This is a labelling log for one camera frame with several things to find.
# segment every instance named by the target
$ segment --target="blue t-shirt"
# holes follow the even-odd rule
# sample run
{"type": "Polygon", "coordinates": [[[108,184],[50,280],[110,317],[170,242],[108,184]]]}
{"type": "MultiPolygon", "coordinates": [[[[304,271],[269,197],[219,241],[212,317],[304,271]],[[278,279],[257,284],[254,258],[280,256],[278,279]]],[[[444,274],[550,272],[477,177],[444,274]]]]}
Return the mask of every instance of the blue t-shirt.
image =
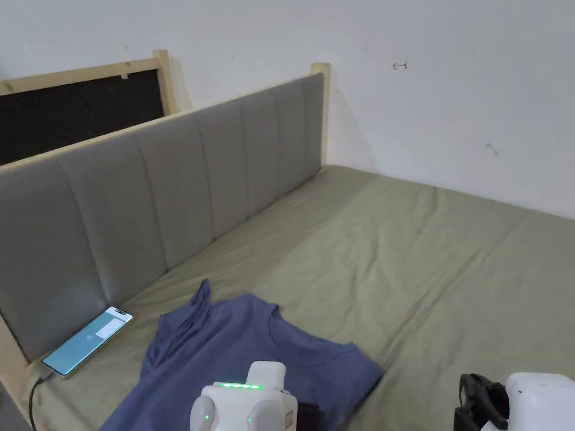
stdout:
{"type": "Polygon", "coordinates": [[[204,386],[245,382],[254,361],[287,368],[285,388],[319,405],[335,429],[382,377],[355,344],[335,344],[287,323],[276,304],[250,294],[210,304],[204,280],[189,303],[161,316],[140,381],[102,431],[189,431],[204,386]]]}

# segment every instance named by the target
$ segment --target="upholstered headboard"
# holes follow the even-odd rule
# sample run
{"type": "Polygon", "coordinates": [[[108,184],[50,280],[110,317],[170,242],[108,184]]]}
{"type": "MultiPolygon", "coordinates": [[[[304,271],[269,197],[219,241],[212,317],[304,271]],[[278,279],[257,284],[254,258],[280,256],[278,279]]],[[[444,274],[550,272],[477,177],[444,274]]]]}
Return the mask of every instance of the upholstered headboard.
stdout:
{"type": "Polygon", "coordinates": [[[315,73],[0,168],[0,313],[25,358],[313,176],[324,91],[315,73]]]}

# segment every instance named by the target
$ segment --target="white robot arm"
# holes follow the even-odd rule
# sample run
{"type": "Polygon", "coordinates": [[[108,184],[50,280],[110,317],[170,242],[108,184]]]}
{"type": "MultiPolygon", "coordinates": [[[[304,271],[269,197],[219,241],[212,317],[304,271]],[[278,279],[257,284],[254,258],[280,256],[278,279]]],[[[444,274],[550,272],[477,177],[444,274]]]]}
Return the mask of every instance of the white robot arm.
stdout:
{"type": "Polygon", "coordinates": [[[559,374],[519,372],[505,386],[463,374],[454,431],[571,431],[575,382],[559,374]]]}
{"type": "MultiPolygon", "coordinates": [[[[575,382],[559,374],[517,372],[505,383],[509,396],[508,431],[575,429],[575,382]]],[[[482,431],[497,431],[487,422],[482,431]]]]}
{"type": "Polygon", "coordinates": [[[245,383],[214,382],[190,414],[191,431],[296,431],[297,400],[283,389],[286,367],[256,361],[245,383]]]}

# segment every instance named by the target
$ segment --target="charging cable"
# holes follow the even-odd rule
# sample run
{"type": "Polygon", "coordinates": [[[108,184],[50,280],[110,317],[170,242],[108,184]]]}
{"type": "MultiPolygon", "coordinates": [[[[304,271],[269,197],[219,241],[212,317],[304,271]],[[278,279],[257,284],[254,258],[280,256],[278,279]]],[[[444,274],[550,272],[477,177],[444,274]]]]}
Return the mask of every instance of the charging cable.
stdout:
{"type": "Polygon", "coordinates": [[[30,398],[28,399],[28,415],[30,416],[30,424],[32,425],[33,431],[37,431],[36,424],[34,423],[34,415],[32,414],[32,398],[34,397],[34,391],[39,385],[50,379],[53,375],[53,371],[47,371],[42,374],[40,378],[36,380],[36,383],[34,383],[34,386],[32,386],[32,390],[30,391],[30,398]]]}

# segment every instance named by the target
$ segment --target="smartphone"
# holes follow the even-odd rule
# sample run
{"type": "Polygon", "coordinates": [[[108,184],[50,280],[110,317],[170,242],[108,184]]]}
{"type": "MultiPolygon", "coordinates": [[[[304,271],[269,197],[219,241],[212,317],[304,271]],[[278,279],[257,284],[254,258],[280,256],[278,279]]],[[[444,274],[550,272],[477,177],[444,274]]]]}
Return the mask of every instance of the smartphone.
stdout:
{"type": "Polygon", "coordinates": [[[42,362],[66,376],[132,319],[125,311],[108,308],[42,362]]]}

